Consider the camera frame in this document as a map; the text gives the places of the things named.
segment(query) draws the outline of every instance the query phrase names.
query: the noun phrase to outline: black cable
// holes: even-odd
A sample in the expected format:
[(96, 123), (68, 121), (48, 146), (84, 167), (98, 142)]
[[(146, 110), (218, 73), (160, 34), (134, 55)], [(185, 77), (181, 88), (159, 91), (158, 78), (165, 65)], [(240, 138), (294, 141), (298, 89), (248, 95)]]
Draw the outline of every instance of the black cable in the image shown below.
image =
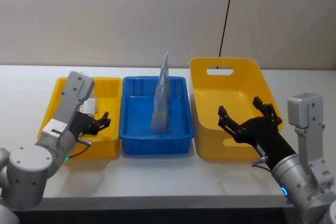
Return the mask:
[(261, 166), (261, 165), (253, 165), (252, 167), (258, 167), (258, 168), (264, 169), (264, 170), (266, 170), (266, 171), (268, 171), (268, 172), (271, 173), (271, 170), (270, 170), (270, 169), (268, 169), (268, 168), (266, 168), (266, 167), (263, 167), (263, 166)]
[(225, 15), (225, 21), (224, 21), (224, 28), (223, 28), (223, 35), (222, 35), (222, 42), (221, 42), (221, 47), (220, 47), (220, 49), (219, 49), (219, 57), (221, 56), (221, 53), (222, 53), (222, 46), (223, 46), (223, 40), (224, 40), (224, 33), (225, 33), (225, 28), (226, 28), (227, 16), (228, 16), (228, 14), (229, 14), (230, 2), (231, 2), (231, 0), (229, 0), (229, 1), (227, 2), (226, 15)]
[(76, 156), (78, 156), (78, 155), (80, 155), (80, 154), (83, 154), (89, 147), (90, 147), (90, 146), (86, 146), (86, 148), (85, 148), (83, 151), (81, 151), (81, 152), (79, 152), (79, 153), (77, 153), (77, 154), (73, 154), (73, 155), (69, 156), (68, 158), (76, 157)]

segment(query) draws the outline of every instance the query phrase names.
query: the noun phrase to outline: transparent plastic bag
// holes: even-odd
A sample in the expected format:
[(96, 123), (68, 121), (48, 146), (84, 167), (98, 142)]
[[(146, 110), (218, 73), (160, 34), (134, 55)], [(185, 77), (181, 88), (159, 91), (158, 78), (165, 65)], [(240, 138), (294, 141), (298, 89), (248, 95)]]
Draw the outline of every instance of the transparent plastic bag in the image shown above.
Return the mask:
[(154, 134), (166, 134), (169, 132), (169, 108), (170, 108), (170, 87), (168, 52), (166, 52), (161, 67), (161, 72), (156, 85), (151, 132)]

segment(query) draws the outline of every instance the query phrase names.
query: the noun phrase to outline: white wall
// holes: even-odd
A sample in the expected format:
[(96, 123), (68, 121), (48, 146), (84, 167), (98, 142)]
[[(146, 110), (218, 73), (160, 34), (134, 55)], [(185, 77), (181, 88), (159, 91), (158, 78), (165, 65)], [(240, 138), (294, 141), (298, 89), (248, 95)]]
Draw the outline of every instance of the white wall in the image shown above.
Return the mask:
[(228, 0), (0, 0), (0, 63), (172, 67), (218, 56)]
[(336, 69), (336, 0), (231, 0), (221, 56)]

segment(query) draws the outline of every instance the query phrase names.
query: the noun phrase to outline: white table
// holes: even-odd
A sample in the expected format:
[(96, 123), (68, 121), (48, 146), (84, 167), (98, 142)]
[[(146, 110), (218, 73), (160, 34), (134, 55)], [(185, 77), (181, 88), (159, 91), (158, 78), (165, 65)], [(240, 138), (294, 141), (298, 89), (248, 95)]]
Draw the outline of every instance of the white table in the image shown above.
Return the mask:
[[(34, 144), (55, 81), (79, 70), (90, 76), (157, 76), (155, 68), (0, 66), (0, 146)], [(264, 70), (286, 122), (282, 135), (297, 151), (287, 99), (304, 92), (324, 98), (324, 156), (336, 174), (336, 71)], [(170, 69), (186, 78), (188, 69)], [(114, 160), (74, 159), (48, 180), (36, 210), (288, 207), (271, 174), (248, 163), (209, 163), (194, 145), (188, 155)]]

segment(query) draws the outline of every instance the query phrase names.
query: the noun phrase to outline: yellow basket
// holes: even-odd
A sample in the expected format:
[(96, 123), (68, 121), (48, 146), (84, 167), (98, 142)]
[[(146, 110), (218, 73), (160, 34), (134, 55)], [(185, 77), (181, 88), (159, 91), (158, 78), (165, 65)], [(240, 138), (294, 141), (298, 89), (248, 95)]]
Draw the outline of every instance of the yellow basket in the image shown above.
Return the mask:
[[(103, 116), (105, 111), (109, 112), (111, 124), (108, 128), (102, 130), (96, 136), (83, 135), (83, 139), (92, 142), (92, 146), (88, 148), (83, 154), (76, 156), (76, 158), (113, 158), (116, 157), (119, 151), (119, 118), (120, 118), (120, 104), (121, 104), (121, 90), (122, 80), (120, 78), (108, 77), (94, 77), (95, 81), (94, 92), (98, 99), (98, 111), (95, 113), (95, 119)], [(57, 79), (54, 92), (43, 119), (42, 126), (38, 133), (40, 139), (41, 131), (44, 126), (54, 116), (57, 106), (61, 100), (61, 91), (63, 90), (66, 77)], [(71, 153), (76, 154), (83, 151), (85, 145), (77, 143), (74, 151)]]
[[(216, 66), (233, 69), (233, 72), (229, 75), (207, 73), (208, 69)], [(272, 103), (281, 117), (258, 63), (246, 58), (194, 58), (190, 61), (190, 71), (193, 88), (191, 110), (198, 154), (217, 160), (258, 158), (252, 146), (236, 143), (218, 126), (220, 105), (239, 124), (262, 116), (252, 104), (256, 96), (264, 103)]]

